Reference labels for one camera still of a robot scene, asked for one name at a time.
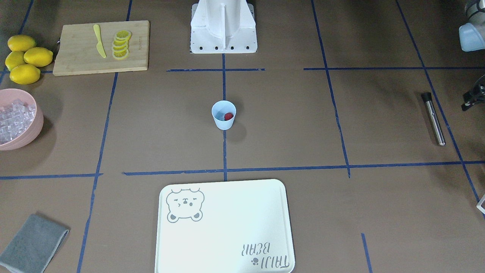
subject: folded cloth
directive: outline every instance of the folded cloth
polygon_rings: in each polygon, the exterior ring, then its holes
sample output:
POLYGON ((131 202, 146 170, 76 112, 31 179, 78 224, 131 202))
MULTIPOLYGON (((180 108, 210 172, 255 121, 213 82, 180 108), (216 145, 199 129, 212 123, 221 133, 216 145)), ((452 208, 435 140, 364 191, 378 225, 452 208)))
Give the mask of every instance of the folded cloth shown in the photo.
POLYGON ((69 229, 32 214, 0 254, 0 265, 12 273, 43 273, 69 229))

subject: bowl of ice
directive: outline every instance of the bowl of ice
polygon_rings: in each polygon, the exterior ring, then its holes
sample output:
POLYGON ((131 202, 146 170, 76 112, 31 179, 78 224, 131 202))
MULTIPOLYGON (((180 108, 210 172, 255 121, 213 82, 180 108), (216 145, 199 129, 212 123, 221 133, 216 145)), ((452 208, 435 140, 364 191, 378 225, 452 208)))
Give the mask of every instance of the bowl of ice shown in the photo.
POLYGON ((0 90, 0 151, 14 150, 31 143, 44 125, 44 115, 26 91, 0 90))

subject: pink bowl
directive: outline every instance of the pink bowl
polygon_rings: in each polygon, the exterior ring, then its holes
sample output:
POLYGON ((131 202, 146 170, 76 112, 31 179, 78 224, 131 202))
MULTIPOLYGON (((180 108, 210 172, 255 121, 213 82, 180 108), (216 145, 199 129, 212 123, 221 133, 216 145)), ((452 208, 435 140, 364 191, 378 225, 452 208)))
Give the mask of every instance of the pink bowl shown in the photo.
POLYGON ((0 151, 14 150, 31 143, 40 133, 44 125, 44 115, 35 102, 34 98, 24 90, 8 88, 0 90, 0 106, 8 106, 14 100, 19 99, 28 105, 35 105, 35 114, 30 126, 19 136, 11 141, 1 144, 0 151))

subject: wooden cutting board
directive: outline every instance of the wooden cutting board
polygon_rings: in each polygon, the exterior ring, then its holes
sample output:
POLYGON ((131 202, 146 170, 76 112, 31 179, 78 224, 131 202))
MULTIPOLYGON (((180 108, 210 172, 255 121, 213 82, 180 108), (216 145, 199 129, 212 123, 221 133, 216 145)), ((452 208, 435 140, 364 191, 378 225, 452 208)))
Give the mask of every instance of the wooden cutting board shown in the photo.
POLYGON ((148 21, 106 22, 92 24, 64 25, 61 46, 54 62, 54 76, 140 71, 148 69, 148 21), (101 29, 106 58, 96 50, 96 35, 93 26, 101 29), (123 60, 112 57, 112 43, 116 32, 131 31, 129 55, 123 60))

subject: cup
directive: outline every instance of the cup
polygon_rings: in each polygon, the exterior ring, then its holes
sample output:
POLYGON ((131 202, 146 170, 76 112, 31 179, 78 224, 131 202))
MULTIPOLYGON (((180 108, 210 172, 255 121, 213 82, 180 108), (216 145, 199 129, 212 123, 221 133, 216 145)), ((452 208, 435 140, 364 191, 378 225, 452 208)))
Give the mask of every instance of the cup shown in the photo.
POLYGON ((212 107, 212 117, 215 125, 221 130, 228 130, 234 123, 236 117, 236 107, 230 101, 218 101, 212 107), (224 115, 231 113, 233 117, 229 120, 224 120, 224 115))

